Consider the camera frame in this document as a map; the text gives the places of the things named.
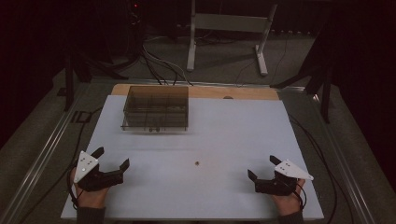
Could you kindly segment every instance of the human hand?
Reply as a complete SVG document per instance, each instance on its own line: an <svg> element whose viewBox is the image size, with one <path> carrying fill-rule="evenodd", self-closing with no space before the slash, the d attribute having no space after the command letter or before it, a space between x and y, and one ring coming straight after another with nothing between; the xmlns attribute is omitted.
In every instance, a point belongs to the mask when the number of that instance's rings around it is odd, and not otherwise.
<svg viewBox="0 0 396 224"><path fill-rule="evenodd" d="M76 174L76 168L71 172L70 178L73 182ZM85 191L81 189L78 184L74 184L76 188L76 197L78 198L79 207L90 207L90 208L104 208L107 192L109 188L100 189L97 191Z"/></svg>
<svg viewBox="0 0 396 224"><path fill-rule="evenodd" d="M296 193L300 195L301 188L305 183L304 179L297 181ZM287 216L300 211L300 199L294 193L288 196L276 196L271 195L274 201L277 211L281 216Z"/></svg>

